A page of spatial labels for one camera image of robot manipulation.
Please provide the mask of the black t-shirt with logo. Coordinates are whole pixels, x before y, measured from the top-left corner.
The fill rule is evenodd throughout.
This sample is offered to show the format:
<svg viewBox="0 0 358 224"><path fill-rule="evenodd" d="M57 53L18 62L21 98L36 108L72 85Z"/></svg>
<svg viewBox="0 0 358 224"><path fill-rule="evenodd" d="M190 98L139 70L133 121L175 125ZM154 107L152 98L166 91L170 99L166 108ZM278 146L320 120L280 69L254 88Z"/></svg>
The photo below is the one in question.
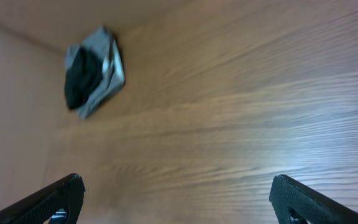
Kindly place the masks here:
<svg viewBox="0 0 358 224"><path fill-rule="evenodd" d="M92 51L80 47L66 71L64 93L69 110L84 105L103 79L103 62Z"/></svg>

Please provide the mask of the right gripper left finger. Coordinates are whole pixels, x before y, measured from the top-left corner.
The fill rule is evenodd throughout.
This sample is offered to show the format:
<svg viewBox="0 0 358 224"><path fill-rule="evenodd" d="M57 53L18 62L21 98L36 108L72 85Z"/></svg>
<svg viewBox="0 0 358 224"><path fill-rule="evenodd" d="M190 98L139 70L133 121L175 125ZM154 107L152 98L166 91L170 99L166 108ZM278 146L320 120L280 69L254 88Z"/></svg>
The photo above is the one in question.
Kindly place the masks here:
<svg viewBox="0 0 358 224"><path fill-rule="evenodd" d="M83 206L85 186L75 173L42 188L0 211L0 224L75 224Z"/></svg>

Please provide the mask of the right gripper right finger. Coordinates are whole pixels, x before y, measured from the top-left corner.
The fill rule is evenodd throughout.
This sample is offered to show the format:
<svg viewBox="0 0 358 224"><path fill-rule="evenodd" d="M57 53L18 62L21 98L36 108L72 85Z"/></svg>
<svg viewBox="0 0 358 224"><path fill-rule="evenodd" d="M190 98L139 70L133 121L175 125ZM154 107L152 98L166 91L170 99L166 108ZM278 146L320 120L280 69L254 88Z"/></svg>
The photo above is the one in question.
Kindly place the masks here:
<svg viewBox="0 0 358 224"><path fill-rule="evenodd" d="M274 177L269 195L279 224L358 224L358 213L287 175Z"/></svg>

